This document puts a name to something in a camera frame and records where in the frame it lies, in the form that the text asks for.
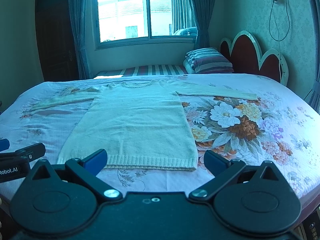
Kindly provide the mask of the floral white bed sheet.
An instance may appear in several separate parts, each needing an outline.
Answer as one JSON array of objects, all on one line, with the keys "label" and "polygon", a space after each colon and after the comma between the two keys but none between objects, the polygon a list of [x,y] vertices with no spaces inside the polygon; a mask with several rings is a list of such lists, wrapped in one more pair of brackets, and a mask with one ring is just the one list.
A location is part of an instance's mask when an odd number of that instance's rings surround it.
[{"label": "floral white bed sheet", "polygon": [[256,100],[220,96],[180,97],[197,148],[193,171],[144,168],[108,168],[99,178],[122,193],[128,191],[184,191],[212,179],[204,165],[211,150],[227,160],[248,165],[275,163],[303,206],[319,195],[319,114],[284,85],[248,74],[138,76],[71,82],[44,82],[20,95],[1,114],[1,137],[12,151],[41,142],[44,158],[58,163],[59,153],[71,132],[89,109],[83,101],[44,110],[33,110],[43,100],[110,83],[166,80],[223,87],[255,94]]}]

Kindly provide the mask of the striped mattress sheet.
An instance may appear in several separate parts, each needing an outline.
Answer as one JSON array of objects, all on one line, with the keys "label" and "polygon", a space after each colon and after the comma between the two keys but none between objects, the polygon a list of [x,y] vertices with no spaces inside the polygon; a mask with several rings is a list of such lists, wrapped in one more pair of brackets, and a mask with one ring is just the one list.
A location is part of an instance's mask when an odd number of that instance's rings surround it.
[{"label": "striped mattress sheet", "polygon": [[184,75],[188,74],[183,66],[172,64],[153,64],[148,66],[131,67],[121,70],[104,70],[95,79],[109,79],[118,77],[146,76],[146,75]]}]

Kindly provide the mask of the window with frame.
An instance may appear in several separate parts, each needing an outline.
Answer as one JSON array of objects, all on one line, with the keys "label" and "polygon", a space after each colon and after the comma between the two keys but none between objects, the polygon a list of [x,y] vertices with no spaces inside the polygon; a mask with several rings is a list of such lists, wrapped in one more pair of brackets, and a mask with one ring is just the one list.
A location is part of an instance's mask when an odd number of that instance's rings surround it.
[{"label": "window with frame", "polygon": [[97,48],[147,43],[193,43],[173,35],[195,27],[189,0],[92,0]]}]

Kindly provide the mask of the striped folded quilt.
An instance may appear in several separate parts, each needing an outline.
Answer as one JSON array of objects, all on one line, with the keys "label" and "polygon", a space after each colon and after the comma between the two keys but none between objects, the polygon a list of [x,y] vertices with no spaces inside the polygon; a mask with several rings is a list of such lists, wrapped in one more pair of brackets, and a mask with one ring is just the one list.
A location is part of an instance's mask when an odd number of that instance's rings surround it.
[{"label": "striped folded quilt", "polygon": [[215,48],[202,48],[186,53],[185,59],[195,70],[195,74],[231,74],[232,63]]}]

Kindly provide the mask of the blue curtain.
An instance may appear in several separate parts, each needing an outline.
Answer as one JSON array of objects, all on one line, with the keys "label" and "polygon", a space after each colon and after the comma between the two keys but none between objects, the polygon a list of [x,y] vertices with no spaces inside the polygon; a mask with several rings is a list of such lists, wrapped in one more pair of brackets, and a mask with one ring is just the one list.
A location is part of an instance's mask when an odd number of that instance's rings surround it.
[{"label": "blue curtain", "polygon": [[197,29],[195,49],[209,47],[208,28],[212,18],[215,0],[189,0]]},{"label": "blue curtain", "polygon": [[68,0],[69,17],[80,80],[89,78],[86,53],[87,0]]}]

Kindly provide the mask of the left blue curtain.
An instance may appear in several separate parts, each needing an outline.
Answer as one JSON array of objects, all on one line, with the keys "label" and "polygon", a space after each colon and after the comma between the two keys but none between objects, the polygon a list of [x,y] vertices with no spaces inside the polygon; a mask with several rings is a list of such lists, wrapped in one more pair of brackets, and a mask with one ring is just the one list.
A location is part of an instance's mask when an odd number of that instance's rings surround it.
[{"label": "left blue curtain", "polygon": [[69,17],[80,80],[89,78],[86,53],[87,0],[68,0]]}]

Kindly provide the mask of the white pillow under quilt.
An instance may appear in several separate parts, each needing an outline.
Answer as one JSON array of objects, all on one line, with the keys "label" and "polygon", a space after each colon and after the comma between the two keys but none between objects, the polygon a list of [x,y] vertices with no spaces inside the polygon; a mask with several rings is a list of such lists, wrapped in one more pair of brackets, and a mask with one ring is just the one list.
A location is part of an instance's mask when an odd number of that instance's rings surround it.
[{"label": "white pillow under quilt", "polygon": [[195,74],[196,73],[195,70],[193,70],[193,68],[189,64],[187,59],[185,59],[183,61],[183,66],[184,66],[184,68],[185,68],[185,70],[187,71],[188,74]]}]

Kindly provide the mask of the right blue curtain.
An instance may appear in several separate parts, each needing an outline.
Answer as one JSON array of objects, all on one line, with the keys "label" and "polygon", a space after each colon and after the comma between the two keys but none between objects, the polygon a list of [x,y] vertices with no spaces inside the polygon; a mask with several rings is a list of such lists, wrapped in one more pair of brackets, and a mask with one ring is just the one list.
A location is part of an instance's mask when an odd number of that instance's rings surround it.
[{"label": "right blue curtain", "polygon": [[212,18],[215,0],[189,0],[197,29],[195,49],[209,47],[208,28]]}]

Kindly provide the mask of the cream knit sweater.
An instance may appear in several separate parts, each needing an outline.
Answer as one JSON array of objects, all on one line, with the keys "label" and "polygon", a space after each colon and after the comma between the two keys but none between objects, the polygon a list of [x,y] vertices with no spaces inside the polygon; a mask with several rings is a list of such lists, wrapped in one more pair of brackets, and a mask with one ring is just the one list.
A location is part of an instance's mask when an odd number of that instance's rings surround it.
[{"label": "cream knit sweater", "polygon": [[151,80],[90,87],[43,100],[33,110],[91,102],[63,145],[58,163],[104,149],[108,168],[193,171],[198,153],[180,100],[183,95],[257,99],[223,87]]}]

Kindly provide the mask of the blue bundle on windowsill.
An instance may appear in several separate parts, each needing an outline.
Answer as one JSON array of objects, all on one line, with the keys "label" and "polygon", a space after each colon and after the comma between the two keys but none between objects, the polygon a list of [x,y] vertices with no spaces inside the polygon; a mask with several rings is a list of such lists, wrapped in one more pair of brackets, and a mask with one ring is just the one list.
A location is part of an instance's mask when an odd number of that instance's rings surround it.
[{"label": "blue bundle on windowsill", "polygon": [[196,37],[197,36],[197,28],[196,27],[189,27],[189,28],[179,29],[176,32],[174,32],[173,35]]}]

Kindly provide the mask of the red scalloped headboard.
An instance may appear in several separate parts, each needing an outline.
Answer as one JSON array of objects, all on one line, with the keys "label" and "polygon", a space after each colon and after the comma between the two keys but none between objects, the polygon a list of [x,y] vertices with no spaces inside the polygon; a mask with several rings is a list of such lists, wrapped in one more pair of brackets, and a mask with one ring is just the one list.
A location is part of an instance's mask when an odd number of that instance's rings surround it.
[{"label": "red scalloped headboard", "polygon": [[235,73],[265,76],[287,86],[289,68],[280,50],[263,53],[258,40],[246,30],[237,33],[233,40],[224,37],[220,53],[232,63]]}]

